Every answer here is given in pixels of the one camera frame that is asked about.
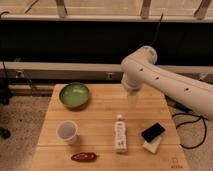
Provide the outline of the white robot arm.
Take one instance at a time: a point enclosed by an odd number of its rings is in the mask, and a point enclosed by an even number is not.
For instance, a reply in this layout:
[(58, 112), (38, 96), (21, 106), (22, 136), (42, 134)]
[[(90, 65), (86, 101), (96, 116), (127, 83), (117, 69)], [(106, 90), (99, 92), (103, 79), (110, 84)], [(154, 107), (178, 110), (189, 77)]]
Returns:
[(138, 92), (145, 83), (213, 121), (213, 85), (161, 69), (156, 61), (151, 46), (142, 46), (125, 57), (121, 62), (124, 89)]

